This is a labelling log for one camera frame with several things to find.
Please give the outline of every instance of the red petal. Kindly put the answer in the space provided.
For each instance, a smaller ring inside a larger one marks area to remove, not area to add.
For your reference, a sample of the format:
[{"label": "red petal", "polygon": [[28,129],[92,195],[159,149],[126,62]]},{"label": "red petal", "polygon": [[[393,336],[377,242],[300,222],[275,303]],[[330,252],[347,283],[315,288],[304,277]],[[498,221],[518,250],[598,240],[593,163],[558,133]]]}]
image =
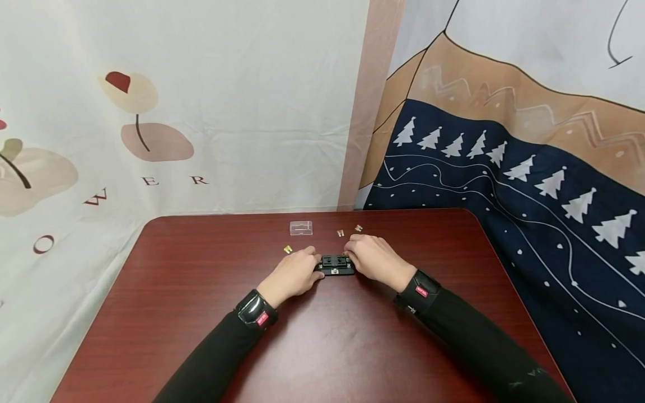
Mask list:
[{"label": "red petal", "polygon": [[119,72],[109,72],[108,75],[105,76],[105,81],[114,85],[124,93],[128,93],[128,89],[130,87],[129,75]]}]

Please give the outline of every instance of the clear plastic lid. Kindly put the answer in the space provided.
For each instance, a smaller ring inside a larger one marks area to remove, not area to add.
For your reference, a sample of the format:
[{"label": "clear plastic lid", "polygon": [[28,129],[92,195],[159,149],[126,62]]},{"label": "clear plastic lid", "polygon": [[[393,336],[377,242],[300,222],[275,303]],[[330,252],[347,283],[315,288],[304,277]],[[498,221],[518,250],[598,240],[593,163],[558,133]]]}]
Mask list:
[{"label": "clear plastic lid", "polygon": [[291,235],[313,235],[313,223],[311,221],[292,221],[289,224]]}]

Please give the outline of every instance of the white tree print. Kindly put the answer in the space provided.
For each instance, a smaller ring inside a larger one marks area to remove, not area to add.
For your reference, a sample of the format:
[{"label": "white tree print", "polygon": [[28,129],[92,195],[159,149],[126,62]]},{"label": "white tree print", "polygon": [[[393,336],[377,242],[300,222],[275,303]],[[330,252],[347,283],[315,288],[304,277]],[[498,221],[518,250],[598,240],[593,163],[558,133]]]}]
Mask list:
[{"label": "white tree print", "polygon": [[531,155],[529,159],[522,162],[518,166],[511,168],[510,171],[504,172],[506,176],[512,181],[514,179],[519,179],[522,182],[526,182],[526,176],[531,173],[531,167],[533,166],[533,157],[535,154]]},{"label": "white tree print", "polygon": [[461,143],[464,142],[462,139],[462,136],[464,134],[461,133],[456,140],[452,142],[448,147],[445,147],[443,150],[441,150],[442,153],[446,154],[446,157],[461,157],[461,154],[459,153],[459,150],[461,150]]},{"label": "white tree print", "polygon": [[433,148],[434,150],[437,149],[437,141],[439,141],[439,137],[441,136],[441,126],[439,126],[438,129],[432,131],[430,135],[427,135],[426,137],[423,137],[423,140],[419,143],[417,143],[418,146],[421,146],[422,150],[425,150],[426,148]]},{"label": "white tree print", "polygon": [[490,162],[494,162],[498,168],[501,168],[501,162],[504,160],[504,151],[506,149],[506,141],[494,148],[490,153],[486,153],[490,157]]},{"label": "white tree print", "polygon": [[416,117],[412,117],[408,124],[405,125],[403,130],[398,134],[397,138],[394,140],[394,143],[398,144],[397,147],[401,147],[403,143],[412,143],[412,135],[414,134],[413,130],[414,129],[414,119]]},{"label": "white tree print", "polygon": [[563,204],[562,208],[566,211],[564,215],[566,218],[573,218],[582,224],[582,214],[587,214],[587,209],[593,201],[593,194],[596,188],[591,188],[587,193],[583,193],[577,199],[570,200],[568,204]]},{"label": "white tree print", "polygon": [[645,273],[645,251],[636,252],[636,256],[625,256],[629,263],[633,264],[630,271],[636,275]]},{"label": "white tree print", "polygon": [[470,159],[475,158],[476,155],[480,155],[484,153],[484,141],[486,140],[486,130],[482,132],[482,135],[479,136],[477,139],[477,142],[471,148],[470,153],[468,153],[467,157],[470,157]]},{"label": "white tree print", "polygon": [[542,183],[535,185],[536,188],[541,190],[540,194],[542,196],[549,195],[554,199],[558,198],[557,192],[558,190],[560,190],[560,186],[562,185],[562,181],[564,180],[565,169],[566,167],[563,166],[561,170],[551,175],[551,177],[548,177],[544,179]]},{"label": "white tree print", "polygon": [[602,221],[600,225],[592,226],[593,230],[598,233],[596,239],[599,242],[607,241],[608,244],[618,249],[618,240],[625,238],[625,230],[631,225],[632,215],[636,215],[636,210],[632,209],[625,215],[619,215],[613,220]]}]

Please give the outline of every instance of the red-brown table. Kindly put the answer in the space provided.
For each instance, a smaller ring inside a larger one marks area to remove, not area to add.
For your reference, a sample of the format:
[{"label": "red-brown table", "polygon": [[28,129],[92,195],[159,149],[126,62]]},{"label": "red-brown table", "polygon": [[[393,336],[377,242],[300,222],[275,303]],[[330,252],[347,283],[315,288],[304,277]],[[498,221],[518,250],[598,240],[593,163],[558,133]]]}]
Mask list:
[{"label": "red-brown table", "polygon": [[[290,221],[313,235],[290,236]],[[356,224],[497,323],[566,388],[477,219],[466,210],[163,217],[146,225],[53,402],[149,402],[191,350],[284,257],[340,254]],[[345,237],[336,231],[343,229]],[[429,331],[361,275],[284,303],[224,401],[482,402]]]}]

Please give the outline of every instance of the wrist strap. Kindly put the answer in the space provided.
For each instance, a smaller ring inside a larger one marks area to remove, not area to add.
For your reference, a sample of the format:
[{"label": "wrist strap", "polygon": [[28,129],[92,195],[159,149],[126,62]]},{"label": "wrist strap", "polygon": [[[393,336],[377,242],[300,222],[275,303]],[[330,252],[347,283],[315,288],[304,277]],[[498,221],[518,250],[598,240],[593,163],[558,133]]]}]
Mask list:
[{"label": "wrist strap", "polygon": [[441,284],[438,281],[417,270],[405,290],[394,297],[394,304],[418,317],[432,305],[440,291]]},{"label": "wrist strap", "polygon": [[270,306],[257,290],[252,290],[235,307],[237,317],[249,328],[265,330],[278,320],[278,312]]}]

